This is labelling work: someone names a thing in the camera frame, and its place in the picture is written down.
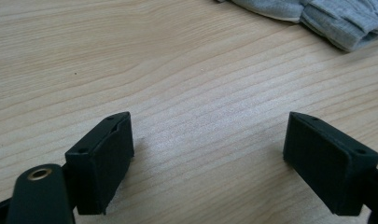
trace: light wood surface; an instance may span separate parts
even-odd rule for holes
[[[289,111],[378,151],[378,41],[345,53],[211,0],[0,0],[0,201],[17,176],[130,111],[135,158],[77,223],[365,223],[282,160]]]

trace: wooden table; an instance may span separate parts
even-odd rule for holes
[[[135,158],[77,223],[365,223],[282,159],[289,111],[378,151],[378,41],[345,53],[231,3],[0,0],[0,201],[130,111]]]

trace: gray fabric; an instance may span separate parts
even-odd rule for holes
[[[344,50],[378,39],[378,0],[232,0],[256,13],[302,22]]]

